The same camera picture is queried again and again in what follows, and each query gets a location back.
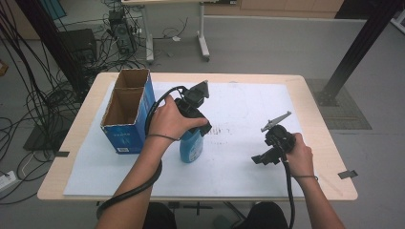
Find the white paper sheet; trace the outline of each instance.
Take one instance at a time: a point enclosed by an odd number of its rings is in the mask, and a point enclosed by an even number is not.
[[[154,82],[159,98],[180,82]],[[111,196],[122,182],[137,155],[118,155],[101,131],[113,84],[96,114],[75,160],[64,195]],[[287,197],[286,174],[282,163],[256,165],[252,156],[269,147],[260,131],[269,119],[291,111],[280,124],[291,133],[302,132],[285,85],[208,83],[210,97],[200,111],[213,126],[204,137],[201,156],[194,162],[181,162],[179,142],[174,142],[163,156],[163,171],[152,196],[170,198],[265,198]],[[303,193],[295,180],[293,194]]]

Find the tape strip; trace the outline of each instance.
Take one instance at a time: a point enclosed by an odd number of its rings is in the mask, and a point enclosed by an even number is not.
[[[347,177],[350,177],[350,178],[357,177],[358,173],[356,173],[355,170],[351,170],[351,171],[348,170],[348,171],[339,173],[337,175],[339,175],[341,179],[344,179]]]
[[[67,151],[58,151],[54,156],[59,156],[59,157],[68,157],[69,152]]]

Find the black pole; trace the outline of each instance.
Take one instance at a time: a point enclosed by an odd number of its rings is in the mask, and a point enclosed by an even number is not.
[[[78,100],[83,101],[90,89],[80,66],[74,61],[57,33],[52,18],[43,8],[40,0],[15,0],[32,27],[53,56],[61,71],[71,83]]]
[[[320,106],[336,106],[337,94],[395,15],[402,0],[382,0],[354,39],[325,88],[316,94]]]

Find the blue box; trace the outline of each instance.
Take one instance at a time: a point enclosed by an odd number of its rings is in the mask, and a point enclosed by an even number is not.
[[[113,88],[101,130],[118,154],[139,154],[146,116],[155,102],[149,70],[122,70]]]

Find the power strip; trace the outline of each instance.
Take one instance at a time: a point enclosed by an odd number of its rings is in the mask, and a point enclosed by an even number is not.
[[[6,175],[0,177],[0,193],[12,186],[14,183],[18,182],[13,171],[9,171]]]

